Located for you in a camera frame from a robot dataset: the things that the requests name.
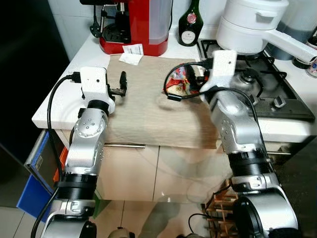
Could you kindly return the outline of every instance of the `coffee machine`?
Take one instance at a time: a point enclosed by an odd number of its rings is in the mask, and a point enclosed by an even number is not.
[[[107,54],[123,53],[122,46],[142,44],[144,55],[160,56],[167,49],[171,21],[172,0],[80,0],[94,5],[92,34],[99,38],[101,49]],[[96,5],[101,5],[100,24]],[[109,16],[108,7],[116,7]],[[114,23],[104,26],[105,18]]]

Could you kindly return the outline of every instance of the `gas stove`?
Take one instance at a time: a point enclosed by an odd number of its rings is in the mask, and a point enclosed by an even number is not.
[[[212,58],[222,50],[216,40],[199,39],[200,59]],[[250,96],[258,117],[314,121],[315,116],[287,82],[287,73],[279,71],[274,58],[266,52],[238,56],[231,85]]]

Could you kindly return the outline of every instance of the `white countertop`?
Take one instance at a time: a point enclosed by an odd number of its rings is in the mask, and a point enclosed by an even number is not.
[[[177,43],[173,34],[168,39],[167,51],[161,55],[165,58],[197,59],[197,46],[184,47]],[[61,78],[79,71],[82,66],[101,66],[107,68],[110,56],[99,47],[98,39],[90,35],[70,62]],[[276,67],[287,72],[287,81],[297,94],[317,115],[317,79],[306,74],[304,70],[296,68],[292,62],[276,60]],[[66,81],[60,85],[55,93],[52,105],[52,128],[71,130],[77,121],[80,108],[84,107],[80,84]],[[38,128],[47,128],[47,106],[49,95],[45,98],[32,117]],[[265,141],[303,142],[310,135],[317,135],[317,122],[309,123],[290,119],[259,119]]]

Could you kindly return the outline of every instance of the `green bottle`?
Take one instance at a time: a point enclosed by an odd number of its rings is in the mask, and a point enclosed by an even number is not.
[[[178,21],[178,42],[183,46],[195,45],[203,24],[199,13],[199,0],[192,0],[188,10]]]

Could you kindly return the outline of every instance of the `white appliance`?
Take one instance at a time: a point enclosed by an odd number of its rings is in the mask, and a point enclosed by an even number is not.
[[[316,50],[276,30],[288,4],[287,0],[228,0],[217,43],[239,55],[255,55],[270,42],[302,62],[313,62]]]

